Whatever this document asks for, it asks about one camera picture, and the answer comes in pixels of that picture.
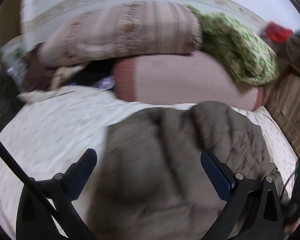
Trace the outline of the red object on box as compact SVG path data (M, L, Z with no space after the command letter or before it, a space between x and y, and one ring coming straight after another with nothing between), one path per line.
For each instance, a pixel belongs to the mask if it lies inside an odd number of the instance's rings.
M262 36L276 43L285 43L292 34L292 29L285 28L275 22L269 22L264 28Z

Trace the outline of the pink pillow with red ends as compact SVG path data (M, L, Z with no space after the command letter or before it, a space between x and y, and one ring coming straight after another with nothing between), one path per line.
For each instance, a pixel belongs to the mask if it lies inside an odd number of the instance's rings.
M253 111L264 104L264 88L235 83L211 55L144 55L114 67L115 94L125 101L153 105L219 101Z

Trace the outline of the dark maroon cloth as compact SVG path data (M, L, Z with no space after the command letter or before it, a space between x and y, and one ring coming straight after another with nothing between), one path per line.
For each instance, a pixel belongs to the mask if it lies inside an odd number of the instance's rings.
M56 68L47 67L38 59L38 47L29 51L23 61L26 63L27 72L23 78L23 89L26 92L34 90L48 91Z

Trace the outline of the striped floral beige quilt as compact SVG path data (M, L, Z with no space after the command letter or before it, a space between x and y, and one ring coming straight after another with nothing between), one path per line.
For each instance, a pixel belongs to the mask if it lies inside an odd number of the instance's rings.
M144 1L75 16L40 46L51 67L150 54L189 54L202 45L199 21L184 5Z

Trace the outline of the green white patterned blanket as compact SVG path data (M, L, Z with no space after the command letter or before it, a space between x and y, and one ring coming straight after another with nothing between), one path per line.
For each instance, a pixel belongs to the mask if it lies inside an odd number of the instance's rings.
M200 24L201 51L224 64L236 82L262 86L277 79L277 54L251 28L222 12L188 8Z

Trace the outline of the cream leaf-print cloth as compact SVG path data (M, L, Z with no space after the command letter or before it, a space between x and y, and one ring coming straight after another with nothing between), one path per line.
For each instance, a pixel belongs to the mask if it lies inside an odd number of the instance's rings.
M72 77L85 68L85 65L75 65L69 67L60 67L56 70L49 87L49 90L55 90L63 86Z

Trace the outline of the floral patterned bag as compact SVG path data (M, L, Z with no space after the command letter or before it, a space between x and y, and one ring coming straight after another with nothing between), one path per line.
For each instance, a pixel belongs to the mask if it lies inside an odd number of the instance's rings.
M7 72L16 83L22 83L26 74L26 63L23 57L26 54L22 36L17 36L0 48L2 62L7 67Z

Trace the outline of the grey knitted item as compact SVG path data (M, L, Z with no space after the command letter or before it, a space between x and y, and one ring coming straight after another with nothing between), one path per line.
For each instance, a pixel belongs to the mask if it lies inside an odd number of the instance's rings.
M292 61L300 59L300 31L294 32L287 40L286 50Z

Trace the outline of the olive hooded puffer jacket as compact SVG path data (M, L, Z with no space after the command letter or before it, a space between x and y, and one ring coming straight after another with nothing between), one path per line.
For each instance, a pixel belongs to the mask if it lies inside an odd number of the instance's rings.
M108 129L90 230L98 239L201 239L225 206L203 150L249 179L283 185L260 126L227 105L148 108Z

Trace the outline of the purple shiny plastic bag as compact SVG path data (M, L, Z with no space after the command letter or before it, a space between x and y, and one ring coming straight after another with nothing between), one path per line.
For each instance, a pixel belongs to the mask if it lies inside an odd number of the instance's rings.
M113 76L104 77L93 84L93 86L100 90L112 90L115 87L115 80Z

